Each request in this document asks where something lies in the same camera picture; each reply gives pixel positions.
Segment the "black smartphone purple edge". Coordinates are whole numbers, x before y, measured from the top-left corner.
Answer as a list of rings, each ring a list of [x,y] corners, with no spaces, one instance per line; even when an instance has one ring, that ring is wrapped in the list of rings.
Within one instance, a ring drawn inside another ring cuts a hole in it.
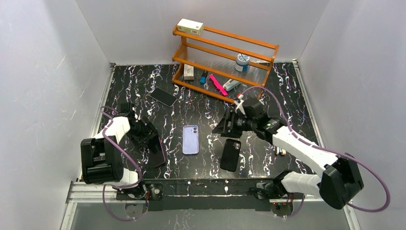
[[[153,168],[160,167],[166,161],[159,136],[152,137],[147,143],[149,151],[148,163]]]

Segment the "black phone case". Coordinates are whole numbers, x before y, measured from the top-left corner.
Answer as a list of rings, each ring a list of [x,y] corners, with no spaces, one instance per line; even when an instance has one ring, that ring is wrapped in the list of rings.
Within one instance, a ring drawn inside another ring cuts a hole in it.
[[[240,141],[228,138],[224,144],[220,160],[220,168],[230,172],[235,172],[237,170],[240,149]]]

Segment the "lilac phone case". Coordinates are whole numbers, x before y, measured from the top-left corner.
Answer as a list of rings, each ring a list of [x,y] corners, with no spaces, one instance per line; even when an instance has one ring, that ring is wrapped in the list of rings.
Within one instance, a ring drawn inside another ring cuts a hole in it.
[[[199,129],[197,125],[183,127],[182,153],[184,155],[195,155],[199,152]]]

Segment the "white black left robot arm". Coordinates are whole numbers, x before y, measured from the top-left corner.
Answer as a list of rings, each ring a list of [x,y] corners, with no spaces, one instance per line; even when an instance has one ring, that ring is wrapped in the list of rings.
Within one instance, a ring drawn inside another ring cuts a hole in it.
[[[130,189],[142,181],[140,167],[120,147],[124,137],[146,147],[148,163],[156,168],[165,163],[165,153],[157,129],[146,116],[137,116],[132,103],[123,103],[109,123],[97,135],[80,144],[82,176],[87,184],[111,185],[115,189]]]

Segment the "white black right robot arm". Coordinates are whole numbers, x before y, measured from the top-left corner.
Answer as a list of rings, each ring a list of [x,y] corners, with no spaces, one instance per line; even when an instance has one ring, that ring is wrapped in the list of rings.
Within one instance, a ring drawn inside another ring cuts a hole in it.
[[[332,208],[342,209],[364,188],[357,163],[349,160],[349,154],[338,157],[320,150],[317,144],[291,131],[280,118],[268,116],[258,99],[241,101],[235,109],[226,109],[212,133],[240,138],[244,131],[252,131],[260,139],[287,151],[315,172],[310,175],[283,171],[272,182],[257,188],[261,196],[302,193],[320,197]]]

